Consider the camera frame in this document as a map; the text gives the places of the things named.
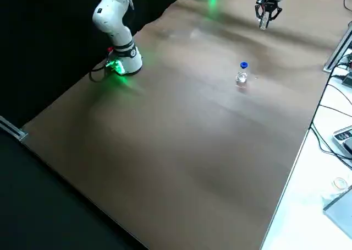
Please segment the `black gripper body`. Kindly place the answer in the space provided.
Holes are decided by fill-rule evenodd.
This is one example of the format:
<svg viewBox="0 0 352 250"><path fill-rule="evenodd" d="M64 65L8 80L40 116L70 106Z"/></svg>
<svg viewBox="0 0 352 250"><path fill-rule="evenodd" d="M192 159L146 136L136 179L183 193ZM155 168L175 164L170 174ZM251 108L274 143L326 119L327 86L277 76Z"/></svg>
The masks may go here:
<svg viewBox="0 0 352 250"><path fill-rule="evenodd" d="M257 0L256 1L256 10L275 10L278 8L277 0Z"/></svg>

